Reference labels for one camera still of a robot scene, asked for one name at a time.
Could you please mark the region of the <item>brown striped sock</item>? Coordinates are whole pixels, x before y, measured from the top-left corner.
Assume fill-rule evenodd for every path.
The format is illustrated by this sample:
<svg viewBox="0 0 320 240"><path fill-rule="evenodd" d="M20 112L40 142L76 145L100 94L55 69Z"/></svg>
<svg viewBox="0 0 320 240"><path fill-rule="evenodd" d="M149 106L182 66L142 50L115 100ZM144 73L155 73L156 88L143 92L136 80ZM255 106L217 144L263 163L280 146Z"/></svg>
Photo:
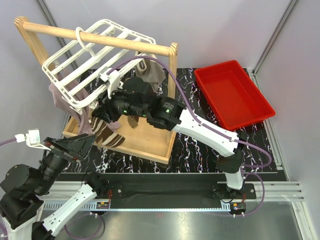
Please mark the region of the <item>brown striped sock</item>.
<svg viewBox="0 0 320 240"><path fill-rule="evenodd" d="M103 119L92 117L90 126L96 142L101 143L103 146L116 148L125 141L125 137L116 132L121 127L117 121L107 123Z"/></svg>
<svg viewBox="0 0 320 240"><path fill-rule="evenodd" d="M139 125L139 117L138 116L127 116L128 125L135 129Z"/></svg>

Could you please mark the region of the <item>wooden clothes rack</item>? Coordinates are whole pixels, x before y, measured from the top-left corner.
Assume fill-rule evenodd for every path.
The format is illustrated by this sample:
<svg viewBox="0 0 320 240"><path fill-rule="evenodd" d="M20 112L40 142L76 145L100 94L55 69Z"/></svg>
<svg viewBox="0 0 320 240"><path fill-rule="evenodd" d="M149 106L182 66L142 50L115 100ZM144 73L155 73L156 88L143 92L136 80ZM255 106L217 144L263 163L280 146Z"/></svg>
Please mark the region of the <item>wooden clothes rack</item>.
<svg viewBox="0 0 320 240"><path fill-rule="evenodd" d="M41 68L49 57L76 38L75 30L32 23L25 16L16 17L14 24ZM140 56L155 54L168 57L169 69L172 71L177 69L178 45L176 43L163 46L157 43L129 42L126 39L116 39L115 33L110 36L97 36L93 33L84 32L80 34L80 37L83 41L100 44L102 47L125 47L129 49L129 52L138 52ZM91 118L92 111L93 109L89 107L88 119ZM148 125L146 120L142 120L140 126L132 129L124 115L119 118L119 123L121 127L118 133L125 137L125 141L114 148L116 152L162 164L169 162L176 137L175 132L156 129Z"/></svg>

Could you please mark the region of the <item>white plastic clip hanger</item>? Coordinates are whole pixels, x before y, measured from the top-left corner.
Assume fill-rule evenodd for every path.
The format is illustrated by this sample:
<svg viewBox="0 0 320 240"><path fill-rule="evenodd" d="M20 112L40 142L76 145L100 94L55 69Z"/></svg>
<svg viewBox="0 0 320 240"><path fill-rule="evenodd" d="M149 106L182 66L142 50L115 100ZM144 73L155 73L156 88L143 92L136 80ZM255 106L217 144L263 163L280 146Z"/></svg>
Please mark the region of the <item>white plastic clip hanger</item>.
<svg viewBox="0 0 320 240"><path fill-rule="evenodd" d="M128 40L130 43L156 44L156 40L150 36L128 29L109 19L101 19L86 30L77 27L75 39L61 48L43 64L42 70L48 76L62 94L62 99L69 103L71 109L82 114L85 107L95 109L96 99L100 94L107 93L107 85L100 79L100 71L103 68L112 68L110 72L117 70L120 78L134 68L140 59L119 66L129 54L129 49L123 46L101 46L81 39L82 33L96 34L99 37L109 37L112 33L116 39ZM76 80L78 85L74 88L66 86ZM76 94L85 89L88 97L83 100L75 98Z"/></svg>

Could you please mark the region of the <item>grey cream sock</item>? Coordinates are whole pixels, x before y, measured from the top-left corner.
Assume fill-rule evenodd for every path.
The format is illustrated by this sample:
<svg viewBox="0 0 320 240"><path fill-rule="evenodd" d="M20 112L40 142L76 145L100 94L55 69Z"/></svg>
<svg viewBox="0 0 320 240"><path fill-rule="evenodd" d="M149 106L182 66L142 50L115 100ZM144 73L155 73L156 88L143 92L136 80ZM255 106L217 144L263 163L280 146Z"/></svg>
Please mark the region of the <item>grey cream sock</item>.
<svg viewBox="0 0 320 240"><path fill-rule="evenodd" d="M149 83L155 93L165 79L165 72L162 66L150 59L143 58L134 69L136 76Z"/></svg>

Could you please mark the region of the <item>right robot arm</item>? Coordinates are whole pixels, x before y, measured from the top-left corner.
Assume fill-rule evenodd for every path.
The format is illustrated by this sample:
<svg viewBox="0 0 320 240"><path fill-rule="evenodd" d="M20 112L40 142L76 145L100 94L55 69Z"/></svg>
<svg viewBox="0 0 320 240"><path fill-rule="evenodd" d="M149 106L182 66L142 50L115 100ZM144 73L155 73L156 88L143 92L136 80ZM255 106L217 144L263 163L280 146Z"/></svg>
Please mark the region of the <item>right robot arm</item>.
<svg viewBox="0 0 320 240"><path fill-rule="evenodd" d="M133 77L115 89L108 88L98 99L94 117L108 123L121 116L144 118L154 128L184 134L206 144L219 157L216 168L226 177L228 195L239 198L245 192L241 170L242 138L193 113L192 109L171 97L159 97L150 83Z"/></svg>

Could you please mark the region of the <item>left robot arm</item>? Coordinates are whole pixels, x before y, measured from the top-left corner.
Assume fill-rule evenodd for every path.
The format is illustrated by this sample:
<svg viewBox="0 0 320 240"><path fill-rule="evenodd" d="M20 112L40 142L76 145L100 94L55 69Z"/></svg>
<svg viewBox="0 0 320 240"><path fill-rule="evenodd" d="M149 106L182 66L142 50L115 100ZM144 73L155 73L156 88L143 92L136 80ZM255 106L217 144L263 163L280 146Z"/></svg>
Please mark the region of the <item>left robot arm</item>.
<svg viewBox="0 0 320 240"><path fill-rule="evenodd" d="M37 129L15 135L14 141L42 149L43 156L38 168L14 165L0 183L4 191L0 200L3 221L0 227L6 240L53 240L86 203L108 193L108 180L91 171L69 200L50 216L40 219L45 202L39 197L49 194L69 163L83 161L89 155L95 138L85 133L64 139L46 137L41 143Z"/></svg>

